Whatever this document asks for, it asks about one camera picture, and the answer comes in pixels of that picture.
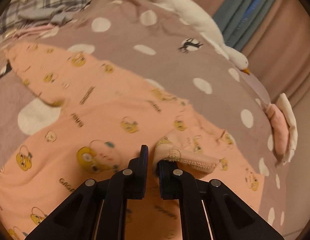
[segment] orange beak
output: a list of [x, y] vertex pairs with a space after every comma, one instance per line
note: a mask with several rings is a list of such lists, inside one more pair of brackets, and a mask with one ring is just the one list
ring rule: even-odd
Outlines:
[[241, 72], [244, 72], [244, 73], [246, 73], [247, 75], [250, 75], [250, 71], [249, 71], [248, 68], [245, 68], [245, 69], [241, 70]]

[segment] beige wall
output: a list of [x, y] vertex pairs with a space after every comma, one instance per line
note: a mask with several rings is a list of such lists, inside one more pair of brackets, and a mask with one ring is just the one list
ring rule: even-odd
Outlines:
[[301, 230], [310, 218], [310, 90], [294, 107], [294, 113], [299, 136], [287, 177], [284, 235]]

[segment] goose plush toy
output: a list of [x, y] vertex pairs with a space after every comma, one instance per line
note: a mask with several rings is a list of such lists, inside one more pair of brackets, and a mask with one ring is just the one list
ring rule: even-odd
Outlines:
[[226, 46], [223, 35], [212, 17], [192, 0], [149, 0], [155, 5], [177, 14], [181, 21], [191, 25], [227, 60], [239, 70], [250, 74], [247, 58], [237, 50]]

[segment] pink plush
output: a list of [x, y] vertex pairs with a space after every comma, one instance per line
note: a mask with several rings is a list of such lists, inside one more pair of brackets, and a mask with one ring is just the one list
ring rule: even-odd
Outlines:
[[289, 127], [284, 114], [274, 104], [269, 104], [266, 115], [273, 127], [276, 154], [284, 156], [288, 150]]

